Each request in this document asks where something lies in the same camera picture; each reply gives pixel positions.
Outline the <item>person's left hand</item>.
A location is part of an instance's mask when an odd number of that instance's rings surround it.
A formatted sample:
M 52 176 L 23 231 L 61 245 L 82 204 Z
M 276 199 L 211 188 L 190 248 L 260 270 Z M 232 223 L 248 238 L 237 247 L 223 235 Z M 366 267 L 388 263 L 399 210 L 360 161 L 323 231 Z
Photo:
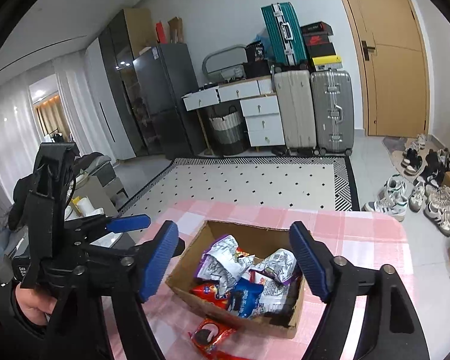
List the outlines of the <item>person's left hand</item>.
M 38 326 L 48 324 L 57 305 L 57 298 L 41 288 L 26 289 L 19 284 L 15 288 L 15 297 L 25 317 Z

